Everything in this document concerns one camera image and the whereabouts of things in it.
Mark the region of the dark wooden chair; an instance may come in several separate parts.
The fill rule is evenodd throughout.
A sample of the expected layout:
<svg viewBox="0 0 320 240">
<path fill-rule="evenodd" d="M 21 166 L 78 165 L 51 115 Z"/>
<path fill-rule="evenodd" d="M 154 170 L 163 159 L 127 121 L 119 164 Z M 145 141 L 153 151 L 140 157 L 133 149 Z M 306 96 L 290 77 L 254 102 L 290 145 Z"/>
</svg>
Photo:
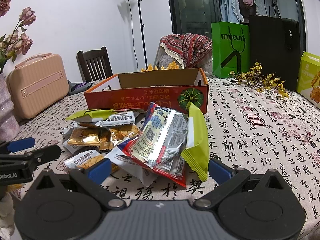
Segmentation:
<svg viewBox="0 0 320 240">
<path fill-rule="evenodd" d="M 83 81 L 99 81 L 113 75 L 106 47 L 86 52 L 78 51 L 76 60 Z"/>
</svg>

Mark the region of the yellow flower branch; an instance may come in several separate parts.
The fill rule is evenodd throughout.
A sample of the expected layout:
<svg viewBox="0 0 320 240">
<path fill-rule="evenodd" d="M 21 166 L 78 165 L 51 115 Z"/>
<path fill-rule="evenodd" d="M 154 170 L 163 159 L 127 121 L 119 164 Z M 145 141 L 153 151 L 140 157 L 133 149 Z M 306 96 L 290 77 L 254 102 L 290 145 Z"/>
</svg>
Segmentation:
<svg viewBox="0 0 320 240">
<path fill-rule="evenodd" d="M 232 70 L 229 73 L 229 77 L 232 78 L 234 82 L 250 86 L 259 93 L 264 91 L 273 91 L 276 92 L 281 98 L 288 99 L 290 95 L 285 89 L 285 80 L 279 76 L 276 76 L 275 73 L 263 74 L 262 70 L 263 65 L 256 61 L 254 66 L 251 67 L 249 71 L 237 74 Z"/>
</svg>

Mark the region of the pink small suitcase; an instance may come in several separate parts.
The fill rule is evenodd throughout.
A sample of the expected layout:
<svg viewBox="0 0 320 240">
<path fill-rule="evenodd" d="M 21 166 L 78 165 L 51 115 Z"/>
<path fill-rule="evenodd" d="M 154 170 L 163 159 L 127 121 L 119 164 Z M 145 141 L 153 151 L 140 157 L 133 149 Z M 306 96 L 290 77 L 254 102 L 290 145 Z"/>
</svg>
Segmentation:
<svg viewBox="0 0 320 240">
<path fill-rule="evenodd" d="M 69 92 L 63 60 L 52 53 L 34 55 L 17 64 L 6 82 L 19 119 L 34 118 Z"/>
</svg>

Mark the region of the red blue silver snack bag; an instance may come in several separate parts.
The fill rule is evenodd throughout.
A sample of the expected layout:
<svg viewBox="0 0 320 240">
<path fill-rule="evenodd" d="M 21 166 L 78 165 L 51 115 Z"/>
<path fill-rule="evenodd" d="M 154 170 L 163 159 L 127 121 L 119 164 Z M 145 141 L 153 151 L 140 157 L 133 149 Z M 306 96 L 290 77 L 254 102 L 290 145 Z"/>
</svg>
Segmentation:
<svg viewBox="0 0 320 240">
<path fill-rule="evenodd" d="M 177 110 L 149 104 L 139 135 L 118 145 L 124 155 L 148 171 L 186 187 L 185 149 L 188 120 Z"/>
</svg>

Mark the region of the white packet near gripper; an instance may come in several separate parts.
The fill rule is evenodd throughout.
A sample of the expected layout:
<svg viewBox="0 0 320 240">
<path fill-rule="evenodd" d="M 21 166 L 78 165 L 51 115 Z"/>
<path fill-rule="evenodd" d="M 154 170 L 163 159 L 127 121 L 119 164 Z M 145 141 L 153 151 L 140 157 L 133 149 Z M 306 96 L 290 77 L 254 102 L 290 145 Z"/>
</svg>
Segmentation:
<svg viewBox="0 0 320 240">
<path fill-rule="evenodd" d="M 69 169 L 74 168 L 84 168 L 87 169 L 94 164 L 98 163 L 100 160 L 102 160 L 105 157 L 105 153 L 99 153 L 95 150 L 90 150 L 86 152 L 79 153 L 67 160 L 64 161 L 64 164 Z"/>
</svg>

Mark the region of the flat green snack packet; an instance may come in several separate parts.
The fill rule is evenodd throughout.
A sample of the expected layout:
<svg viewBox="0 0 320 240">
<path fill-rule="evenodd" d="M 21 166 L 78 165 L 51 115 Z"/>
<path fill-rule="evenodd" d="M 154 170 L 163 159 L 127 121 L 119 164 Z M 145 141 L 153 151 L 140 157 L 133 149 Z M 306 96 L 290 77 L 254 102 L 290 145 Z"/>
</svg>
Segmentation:
<svg viewBox="0 0 320 240">
<path fill-rule="evenodd" d="M 68 116 L 66 120 L 76 122 L 97 122 L 106 120 L 112 114 L 116 114 L 116 111 L 113 109 L 87 109 Z"/>
</svg>

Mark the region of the gold crisp packet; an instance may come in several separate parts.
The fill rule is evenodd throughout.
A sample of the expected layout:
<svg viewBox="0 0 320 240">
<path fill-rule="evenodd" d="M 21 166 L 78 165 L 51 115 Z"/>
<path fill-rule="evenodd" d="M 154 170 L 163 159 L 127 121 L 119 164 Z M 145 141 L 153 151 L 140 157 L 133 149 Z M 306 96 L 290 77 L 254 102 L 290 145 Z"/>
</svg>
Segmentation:
<svg viewBox="0 0 320 240">
<path fill-rule="evenodd" d="M 79 126 L 73 128 L 67 145 L 97 147 L 100 151 L 111 150 L 114 144 L 108 129 L 98 126 Z"/>
</svg>

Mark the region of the green paper shopping bag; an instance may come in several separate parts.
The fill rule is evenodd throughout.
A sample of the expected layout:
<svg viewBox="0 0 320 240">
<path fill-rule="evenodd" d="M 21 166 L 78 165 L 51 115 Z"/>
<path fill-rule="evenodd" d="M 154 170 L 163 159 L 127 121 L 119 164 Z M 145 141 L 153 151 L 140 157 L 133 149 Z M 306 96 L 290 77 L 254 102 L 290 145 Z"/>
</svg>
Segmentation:
<svg viewBox="0 0 320 240">
<path fill-rule="evenodd" d="M 238 23 L 212 23 L 213 74 L 228 78 L 249 71 L 249 26 Z"/>
</svg>

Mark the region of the orange cardboard snack box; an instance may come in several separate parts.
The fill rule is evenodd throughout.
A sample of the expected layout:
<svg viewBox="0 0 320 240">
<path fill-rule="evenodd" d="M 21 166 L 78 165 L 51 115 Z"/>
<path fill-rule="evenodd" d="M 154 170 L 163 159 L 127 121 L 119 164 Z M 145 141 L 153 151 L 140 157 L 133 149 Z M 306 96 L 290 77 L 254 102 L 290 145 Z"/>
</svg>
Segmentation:
<svg viewBox="0 0 320 240">
<path fill-rule="evenodd" d="M 201 68 L 115 74 L 85 91 L 89 109 L 147 110 L 151 102 L 188 112 L 193 103 L 207 113 L 209 85 Z"/>
</svg>

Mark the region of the light green snack carton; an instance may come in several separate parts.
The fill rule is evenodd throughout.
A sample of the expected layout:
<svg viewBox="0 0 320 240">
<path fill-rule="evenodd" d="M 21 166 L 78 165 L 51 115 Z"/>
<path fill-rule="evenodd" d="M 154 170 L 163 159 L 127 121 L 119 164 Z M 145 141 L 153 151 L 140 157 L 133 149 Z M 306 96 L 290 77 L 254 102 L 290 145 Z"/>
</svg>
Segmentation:
<svg viewBox="0 0 320 240">
<path fill-rule="evenodd" d="M 320 106 L 320 61 L 319 56 L 304 52 L 299 68 L 297 92 L 317 108 Z"/>
</svg>

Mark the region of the plate of orange slices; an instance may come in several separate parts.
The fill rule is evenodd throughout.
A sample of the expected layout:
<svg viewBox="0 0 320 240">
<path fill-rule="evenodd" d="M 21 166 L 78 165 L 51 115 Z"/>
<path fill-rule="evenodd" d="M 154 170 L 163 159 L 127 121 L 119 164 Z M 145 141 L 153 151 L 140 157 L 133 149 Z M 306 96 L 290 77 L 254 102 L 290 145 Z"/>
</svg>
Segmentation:
<svg viewBox="0 0 320 240">
<path fill-rule="evenodd" d="M 164 66 L 153 66 L 152 64 L 149 64 L 146 68 L 142 68 L 140 72 L 150 72 L 154 70 L 173 70 L 173 69 L 179 69 L 179 65 L 175 62 L 172 61 L 171 63 L 168 64 L 167 67 Z"/>
</svg>

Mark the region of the green snack packet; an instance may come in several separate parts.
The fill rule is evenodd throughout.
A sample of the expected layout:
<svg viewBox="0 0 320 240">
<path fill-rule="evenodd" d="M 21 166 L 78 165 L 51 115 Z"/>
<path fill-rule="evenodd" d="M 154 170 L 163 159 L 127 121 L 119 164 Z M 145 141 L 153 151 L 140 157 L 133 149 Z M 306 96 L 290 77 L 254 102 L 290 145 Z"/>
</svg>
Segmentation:
<svg viewBox="0 0 320 240">
<path fill-rule="evenodd" d="M 112 114 L 116 114 L 116 111 L 113 109 L 87 109 L 68 116 L 66 120 L 76 122 L 97 122 L 106 120 Z"/>
<path fill-rule="evenodd" d="M 200 181 L 207 181 L 209 166 L 208 130 L 203 113 L 192 102 L 189 105 L 186 147 L 181 156 L 197 174 Z"/>
</svg>

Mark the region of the black paper shopping bag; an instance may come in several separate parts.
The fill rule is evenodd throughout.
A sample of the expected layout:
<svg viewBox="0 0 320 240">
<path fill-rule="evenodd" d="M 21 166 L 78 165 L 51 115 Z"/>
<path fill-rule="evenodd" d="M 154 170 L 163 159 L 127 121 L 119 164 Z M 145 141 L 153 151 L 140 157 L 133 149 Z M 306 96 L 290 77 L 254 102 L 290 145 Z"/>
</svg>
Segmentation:
<svg viewBox="0 0 320 240">
<path fill-rule="evenodd" d="M 250 65 L 263 65 L 262 74 L 274 73 L 286 89 L 295 91 L 302 50 L 300 27 L 295 20 L 267 16 L 249 17 Z"/>
</svg>

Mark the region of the grey purple folded cloth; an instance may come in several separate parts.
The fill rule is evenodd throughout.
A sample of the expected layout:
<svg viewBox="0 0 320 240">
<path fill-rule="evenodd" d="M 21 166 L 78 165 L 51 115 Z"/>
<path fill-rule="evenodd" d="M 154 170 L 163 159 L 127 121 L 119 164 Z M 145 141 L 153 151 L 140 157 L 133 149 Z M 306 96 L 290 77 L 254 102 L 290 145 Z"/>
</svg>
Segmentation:
<svg viewBox="0 0 320 240">
<path fill-rule="evenodd" d="M 68 81 L 69 91 L 68 95 L 74 95 L 78 93 L 82 93 L 90 89 L 93 85 L 92 82 L 71 82 Z"/>
</svg>

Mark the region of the hanging blue shirt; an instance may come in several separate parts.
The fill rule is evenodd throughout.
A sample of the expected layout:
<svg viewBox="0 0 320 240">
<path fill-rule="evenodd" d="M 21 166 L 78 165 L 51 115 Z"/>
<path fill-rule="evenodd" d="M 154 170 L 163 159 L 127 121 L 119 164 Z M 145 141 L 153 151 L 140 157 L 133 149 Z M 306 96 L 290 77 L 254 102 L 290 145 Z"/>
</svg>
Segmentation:
<svg viewBox="0 0 320 240">
<path fill-rule="evenodd" d="M 244 23 L 240 12 L 239 0 L 220 0 L 221 21 L 230 23 Z"/>
</svg>

